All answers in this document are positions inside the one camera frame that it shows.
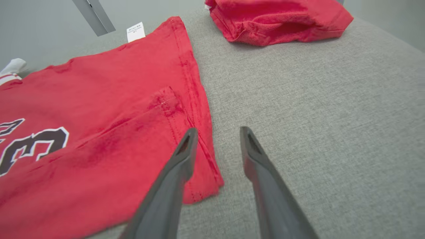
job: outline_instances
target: gray wall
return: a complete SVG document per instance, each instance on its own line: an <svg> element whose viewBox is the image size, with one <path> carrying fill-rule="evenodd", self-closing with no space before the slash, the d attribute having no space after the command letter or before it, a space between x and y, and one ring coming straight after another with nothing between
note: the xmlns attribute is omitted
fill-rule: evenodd
<svg viewBox="0 0 425 239"><path fill-rule="evenodd" d="M97 37L71 0L1 0L0 32L1 69Z"/></svg>
<svg viewBox="0 0 425 239"><path fill-rule="evenodd" d="M118 31L204 7L203 0L99 1ZM425 52L425 0L345 0L344 6ZM2 0L0 32L0 68L13 58L32 62L97 39L72 0Z"/></svg>
<svg viewBox="0 0 425 239"><path fill-rule="evenodd" d="M139 22L159 25L171 16L204 8L204 0L99 0L115 29Z"/></svg>
<svg viewBox="0 0 425 239"><path fill-rule="evenodd" d="M425 52L425 0L345 0L344 7Z"/></svg>

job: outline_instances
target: striped trim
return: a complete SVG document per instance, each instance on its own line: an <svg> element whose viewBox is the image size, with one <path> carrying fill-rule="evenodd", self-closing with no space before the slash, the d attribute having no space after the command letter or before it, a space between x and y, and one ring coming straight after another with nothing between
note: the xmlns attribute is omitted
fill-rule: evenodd
<svg viewBox="0 0 425 239"><path fill-rule="evenodd" d="M19 77L16 73L2 75L0 76L0 85L11 80L22 80L22 78Z"/></svg>

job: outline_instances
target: red cloth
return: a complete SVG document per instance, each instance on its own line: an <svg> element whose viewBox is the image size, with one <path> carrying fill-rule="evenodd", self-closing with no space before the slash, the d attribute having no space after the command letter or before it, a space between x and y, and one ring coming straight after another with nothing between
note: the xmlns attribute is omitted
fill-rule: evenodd
<svg viewBox="0 0 425 239"><path fill-rule="evenodd" d="M190 127L199 142L184 203L223 185L179 17L146 38L7 82L0 102L2 239L80 238L128 220Z"/></svg>
<svg viewBox="0 0 425 239"><path fill-rule="evenodd" d="M340 37L353 20L335 0L206 0L230 42L266 46Z"/></svg>

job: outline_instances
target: printed number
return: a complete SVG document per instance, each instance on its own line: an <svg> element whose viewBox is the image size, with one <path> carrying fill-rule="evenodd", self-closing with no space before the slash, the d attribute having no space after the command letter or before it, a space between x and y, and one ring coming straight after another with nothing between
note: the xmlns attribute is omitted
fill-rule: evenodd
<svg viewBox="0 0 425 239"><path fill-rule="evenodd" d="M18 119L14 122L0 124L0 127L8 127L6 130L0 131L0 136L10 134L23 121L24 119ZM38 143L48 143L49 146L46 152L37 155L36 161L47 154L65 147L68 136L68 131L64 127L59 127L57 129L45 129L28 137L13 140L3 150L0 159L0 176L5 175L18 159L34 156L35 148Z"/></svg>

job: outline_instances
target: gray fabric surface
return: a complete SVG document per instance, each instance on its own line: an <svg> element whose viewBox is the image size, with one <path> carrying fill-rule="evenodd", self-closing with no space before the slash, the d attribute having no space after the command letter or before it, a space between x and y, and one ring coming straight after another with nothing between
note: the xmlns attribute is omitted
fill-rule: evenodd
<svg viewBox="0 0 425 239"><path fill-rule="evenodd" d="M259 238L242 169L243 125L320 238L425 237L422 52L359 19L337 40L262 48L228 43L207 12L182 19L209 100L225 186L183 207L179 238ZM156 26L145 27L149 33ZM125 41L117 31L29 65L39 69ZM122 229L92 238L117 238Z"/></svg>

